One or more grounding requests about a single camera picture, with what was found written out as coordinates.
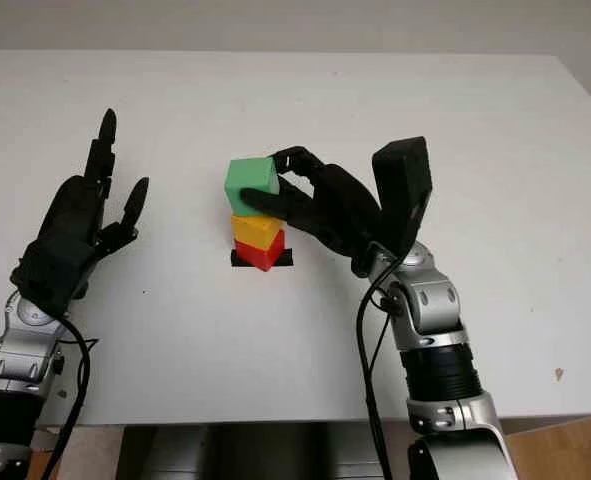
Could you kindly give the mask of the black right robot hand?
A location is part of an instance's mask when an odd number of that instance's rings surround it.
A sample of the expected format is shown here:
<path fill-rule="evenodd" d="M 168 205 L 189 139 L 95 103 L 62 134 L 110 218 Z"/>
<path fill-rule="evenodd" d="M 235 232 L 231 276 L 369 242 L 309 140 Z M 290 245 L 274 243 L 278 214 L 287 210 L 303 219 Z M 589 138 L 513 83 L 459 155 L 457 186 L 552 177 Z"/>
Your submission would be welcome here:
<path fill-rule="evenodd" d="M 306 232 L 331 251 L 351 259 L 359 278 L 369 275 L 370 245 L 380 220 L 380 207 L 370 191 L 336 164 L 324 163 L 303 146 L 272 155 L 279 192 L 246 187 L 248 206 Z"/>

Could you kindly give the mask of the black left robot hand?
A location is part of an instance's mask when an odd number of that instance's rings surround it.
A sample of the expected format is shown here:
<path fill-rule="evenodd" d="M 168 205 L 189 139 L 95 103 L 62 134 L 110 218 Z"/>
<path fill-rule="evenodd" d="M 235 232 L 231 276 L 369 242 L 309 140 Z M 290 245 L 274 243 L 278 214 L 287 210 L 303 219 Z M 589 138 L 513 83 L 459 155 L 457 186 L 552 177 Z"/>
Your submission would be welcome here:
<path fill-rule="evenodd" d="M 116 161 L 116 129 L 117 116 L 109 108 L 91 141 L 84 173 L 61 185 L 40 228 L 38 239 L 46 266 L 45 278 L 37 286 L 45 289 L 50 301 L 65 302 L 78 296 L 94 266 L 138 236 L 136 224 L 148 193 L 147 177 L 133 187 L 122 218 L 103 224 Z"/>

